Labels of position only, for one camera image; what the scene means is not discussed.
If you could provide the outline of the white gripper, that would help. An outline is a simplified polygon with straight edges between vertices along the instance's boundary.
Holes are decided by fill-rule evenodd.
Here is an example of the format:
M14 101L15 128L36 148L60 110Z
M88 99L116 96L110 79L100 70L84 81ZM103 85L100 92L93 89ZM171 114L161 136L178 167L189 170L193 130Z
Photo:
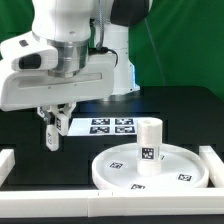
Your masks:
M92 55L84 69L71 78L56 78L47 71L13 71L5 60L0 62L0 109L14 111L37 108L46 124L50 114L40 106L65 104L61 109L68 119L75 102L101 99L114 88L115 56Z

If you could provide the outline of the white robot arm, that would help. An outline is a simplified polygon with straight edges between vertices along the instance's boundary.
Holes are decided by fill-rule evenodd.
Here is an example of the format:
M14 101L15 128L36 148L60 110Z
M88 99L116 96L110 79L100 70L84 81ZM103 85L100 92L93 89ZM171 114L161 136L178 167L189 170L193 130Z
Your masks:
M135 89L128 29L153 0L32 0L32 29L0 43L0 109L69 115L77 102Z

